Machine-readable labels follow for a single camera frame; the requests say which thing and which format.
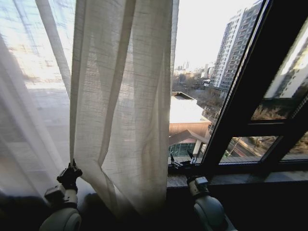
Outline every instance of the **rooftop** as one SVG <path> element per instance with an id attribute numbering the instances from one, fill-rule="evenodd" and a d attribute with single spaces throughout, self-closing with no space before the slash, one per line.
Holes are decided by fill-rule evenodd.
<path id="1" fill-rule="evenodd" d="M 183 92 L 173 92 L 170 105 L 170 123 L 211 123 L 202 116 L 203 108 L 197 100 Z"/>

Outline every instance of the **glass pane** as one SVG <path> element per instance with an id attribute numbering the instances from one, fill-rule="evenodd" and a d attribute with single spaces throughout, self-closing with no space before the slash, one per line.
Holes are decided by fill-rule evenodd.
<path id="1" fill-rule="evenodd" d="M 298 34 L 252 120 L 285 119 L 308 91 L 308 21 Z"/>
<path id="2" fill-rule="evenodd" d="M 261 3 L 180 1 L 169 137 L 194 146 L 181 144 L 173 156 L 188 150 L 201 161 Z"/>
<path id="3" fill-rule="evenodd" d="M 259 161 L 277 137 L 233 137 L 220 162 Z"/>
<path id="4" fill-rule="evenodd" d="M 308 132 L 296 143 L 296 145 L 284 156 L 283 160 L 308 159 Z"/>

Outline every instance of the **window sill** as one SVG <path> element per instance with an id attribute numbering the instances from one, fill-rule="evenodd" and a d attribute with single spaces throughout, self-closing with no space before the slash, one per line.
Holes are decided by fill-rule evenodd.
<path id="1" fill-rule="evenodd" d="M 272 172 L 267 176 L 257 176 L 255 174 L 216 175 L 212 178 L 209 185 L 281 183 L 296 181 L 308 182 L 308 171 Z M 182 187 L 187 187 L 186 177 L 184 175 L 168 175 L 167 188 Z"/>

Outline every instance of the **skyscraper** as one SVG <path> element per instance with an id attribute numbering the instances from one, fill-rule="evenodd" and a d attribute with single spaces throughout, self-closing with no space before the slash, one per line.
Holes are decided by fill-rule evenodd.
<path id="1" fill-rule="evenodd" d="M 210 86 L 227 92 L 252 32 L 262 1 L 239 10 L 228 22 L 222 38 Z"/>

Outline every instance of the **black window frame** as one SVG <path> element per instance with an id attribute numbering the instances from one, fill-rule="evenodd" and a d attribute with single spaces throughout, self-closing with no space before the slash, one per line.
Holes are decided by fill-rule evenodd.
<path id="1" fill-rule="evenodd" d="M 308 160 L 282 160 L 308 130 L 308 94 L 287 119 L 251 120 L 306 19 L 304 2 L 262 2 L 202 162 L 194 168 L 195 174 L 211 178 L 216 174 L 308 169 Z M 232 137 L 248 136 L 278 138 L 260 161 L 220 163 Z"/>

